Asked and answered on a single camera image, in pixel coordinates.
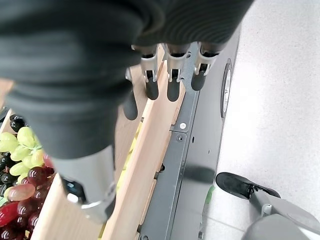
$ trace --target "red grape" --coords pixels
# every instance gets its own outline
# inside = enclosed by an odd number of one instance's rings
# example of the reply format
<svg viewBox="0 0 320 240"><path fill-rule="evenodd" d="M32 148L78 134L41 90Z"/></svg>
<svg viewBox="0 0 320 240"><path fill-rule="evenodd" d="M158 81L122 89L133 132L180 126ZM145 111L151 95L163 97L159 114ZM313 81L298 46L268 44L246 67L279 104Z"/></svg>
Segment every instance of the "red grape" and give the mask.
<svg viewBox="0 0 320 240"><path fill-rule="evenodd" d="M32 213L28 220L28 226L30 230L33 231L35 229L35 226L37 225L38 220L39 220L39 213L38 212Z"/></svg>
<svg viewBox="0 0 320 240"><path fill-rule="evenodd" d="M35 166L28 171L28 181L35 187L43 184L47 180L47 173L43 167Z"/></svg>
<svg viewBox="0 0 320 240"><path fill-rule="evenodd" d="M18 233L17 234L17 236L14 238L14 239L12 239L12 240L24 240L25 239L25 231L23 231L23 232L20 232L20 233Z"/></svg>
<svg viewBox="0 0 320 240"><path fill-rule="evenodd" d="M25 230L28 226L28 218L25 216L18 216L13 223L16 226L16 228Z"/></svg>
<svg viewBox="0 0 320 240"><path fill-rule="evenodd" d="M9 189L7 198L9 201L22 201L32 197L35 191L35 186L30 183L19 184Z"/></svg>
<svg viewBox="0 0 320 240"><path fill-rule="evenodd" d="M43 156L43 161L44 161L44 165L46 165L47 167L52 168L52 169L54 168L54 165L52 164L51 159L48 154L45 154Z"/></svg>
<svg viewBox="0 0 320 240"><path fill-rule="evenodd" d="M28 181L28 177L26 176L26 177L24 177L24 178L22 178L22 180L21 180L21 184L29 184L30 182Z"/></svg>
<svg viewBox="0 0 320 240"><path fill-rule="evenodd" d="M37 210L37 201L33 198L22 200L17 205L17 213L19 216L28 217Z"/></svg>
<svg viewBox="0 0 320 240"><path fill-rule="evenodd" d="M36 191L34 192L33 197L34 197L35 199L43 200L43 201L44 201L44 200L46 199L47 195L48 195L48 192L49 192L49 189L48 189L46 186L44 186L44 187L36 190Z"/></svg>
<svg viewBox="0 0 320 240"><path fill-rule="evenodd" d="M14 201L0 207L0 227L7 225L18 216L17 206L18 202Z"/></svg>
<svg viewBox="0 0 320 240"><path fill-rule="evenodd" d="M10 225L3 227L0 231L1 240L14 240L16 237L17 233Z"/></svg>
<svg viewBox="0 0 320 240"><path fill-rule="evenodd" d="M44 168L44 170L45 170L47 176L52 175L52 174L55 173L55 170L54 170L52 167L47 167L47 166L46 166L46 167Z"/></svg>

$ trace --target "black rubber fingertip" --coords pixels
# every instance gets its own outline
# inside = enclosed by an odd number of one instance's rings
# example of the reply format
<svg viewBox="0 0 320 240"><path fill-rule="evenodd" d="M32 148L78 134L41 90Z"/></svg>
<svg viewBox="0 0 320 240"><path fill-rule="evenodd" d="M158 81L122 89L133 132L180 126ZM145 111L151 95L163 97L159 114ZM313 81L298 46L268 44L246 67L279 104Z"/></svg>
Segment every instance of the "black rubber fingertip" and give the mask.
<svg viewBox="0 0 320 240"><path fill-rule="evenodd" d="M152 81L149 79L149 82L145 83L146 95L151 100L156 100L159 96L158 81Z"/></svg>
<svg viewBox="0 0 320 240"><path fill-rule="evenodd" d="M128 98L123 104L124 115L128 120L135 120L138 117L138 108L134 91L131 90Z"/></svg>
<svg viewBox="0 0 320 240"><path fill-rule="evenodd" d="M168 82L168 88L166 91L167 98L170 102L175 102L178 100L180 94L180 82L173 80Z"/></svg>
<svg viewBox="0 0 320 240"><path fill-rule="evenodd" d="M200 91L205 85L205 80L206 80L206 77L202 73L198 75L193 74L192 80L191 80L192 89L195 91Z"/></svg>

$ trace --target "wooden crate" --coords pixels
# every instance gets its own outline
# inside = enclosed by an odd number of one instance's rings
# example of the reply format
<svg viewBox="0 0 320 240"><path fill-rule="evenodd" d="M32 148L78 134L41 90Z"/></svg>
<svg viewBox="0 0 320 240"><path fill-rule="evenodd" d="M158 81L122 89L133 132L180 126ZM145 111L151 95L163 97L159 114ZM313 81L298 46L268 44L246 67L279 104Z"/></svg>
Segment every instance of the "wooden crate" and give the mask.
<svg viewBox="0 0 320 240"><path fill-rule="evenodd" d="M116 205L111 218L106 223L102 240L139 239L137 228L145 219L147 209L157 181L155 173L160 170L170 140L170 126L176 122L185 89L180 87L180 97L176 102L167 99L167 64L162 62L164 50L158 49L159 97L148 100L145 81L140 66L131 68L133 90L137 102L138 117L134 121L126 119L122 107L115 131L115 179L118 181L124 167L130 146L144 112L144 121L136 140L131 160L116 196ZM10 131L9 111L0 131ZM67 201L61 180L54 178L47 195L39 221L31 240L97 240L102 226L87 219L77 205Z"/></svg>

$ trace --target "screw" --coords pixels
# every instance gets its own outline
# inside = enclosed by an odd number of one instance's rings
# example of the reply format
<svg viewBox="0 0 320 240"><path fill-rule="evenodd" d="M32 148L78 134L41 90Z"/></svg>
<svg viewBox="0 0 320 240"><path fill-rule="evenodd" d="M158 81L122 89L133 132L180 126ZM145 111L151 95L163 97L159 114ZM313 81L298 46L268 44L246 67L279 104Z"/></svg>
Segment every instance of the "screw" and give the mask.
<svg viewBox="0 0 320 240"><path fill-rule="evenodd" d="M198 239L204 239L204 233L202 231L198 233Z"/></svg>
<svg viewBox="0 0 320 240"><path fill-rule="evenodd" d="M180 123L180 128L181 129L186 129L187 124L185 124L184 122Z"/></svg>
<svg viewBox="0 0 320 240"><path fill-rule="evenodd" d="M179 135L176 139L178 140L178 142L181 142L184 138L181 135Z"/></svg>

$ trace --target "wooden shelf edge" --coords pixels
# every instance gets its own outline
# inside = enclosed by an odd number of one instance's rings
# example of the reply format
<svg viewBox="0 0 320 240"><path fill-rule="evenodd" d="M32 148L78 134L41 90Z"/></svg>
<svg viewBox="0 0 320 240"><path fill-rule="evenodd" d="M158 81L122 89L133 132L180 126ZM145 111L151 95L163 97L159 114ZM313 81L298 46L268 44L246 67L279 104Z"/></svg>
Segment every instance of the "wooden shelf edge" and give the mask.
<svg viewBox="0 0 320 240"><path fill-rule="evenodd" d="M134 239L153 187L155 172L163 161L168 145L168 133L177 109L185 95L183 84L176 102L167 99L167 66L162 66L159 97L151 103L133 150L130 168L126 171L122 187L117 194L113 214L106 223L102 240Z"/></svg>

